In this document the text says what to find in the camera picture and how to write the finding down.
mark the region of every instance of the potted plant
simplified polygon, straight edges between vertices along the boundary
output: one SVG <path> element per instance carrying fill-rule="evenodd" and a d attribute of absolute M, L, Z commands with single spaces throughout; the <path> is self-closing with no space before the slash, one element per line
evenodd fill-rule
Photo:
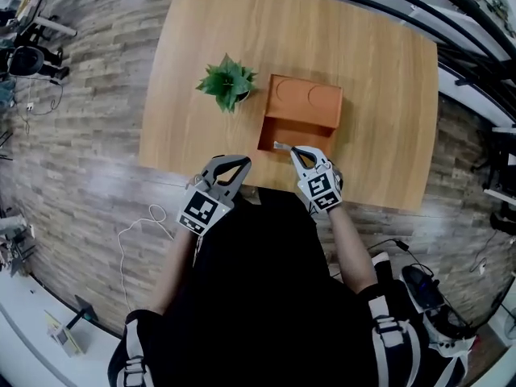
<path fill-rule="evenodd" d="M 208 76 L 201 80 L 196 89 L 215 96 L 218 107 L 224 112 L 235 111 L 235 104 L 242 102 L 255 89 L 252 84 L 256 73 L 235 63 L 226 53 L 219 66 L 208 65 Z"/>

